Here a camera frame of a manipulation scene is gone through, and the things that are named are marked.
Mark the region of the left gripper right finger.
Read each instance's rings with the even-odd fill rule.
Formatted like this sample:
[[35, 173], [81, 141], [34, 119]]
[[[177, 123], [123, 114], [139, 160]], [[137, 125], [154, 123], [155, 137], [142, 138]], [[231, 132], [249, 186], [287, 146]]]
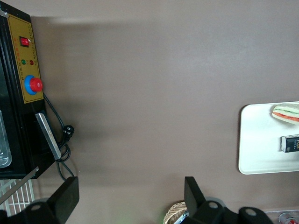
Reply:
[[221, 224], [223, 206], [215, 200], [206, 200], [194, 177], [185, 177], [184, 200], [189, 216], [185, 224]]

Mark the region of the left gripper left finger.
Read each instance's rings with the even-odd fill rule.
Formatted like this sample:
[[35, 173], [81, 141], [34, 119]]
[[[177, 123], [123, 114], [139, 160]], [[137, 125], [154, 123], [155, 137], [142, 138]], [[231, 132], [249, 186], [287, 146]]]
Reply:
[[69, 177], [48, 199], [48, 205], [59, 224], [65, 224], [79, 202], [78, 177]]

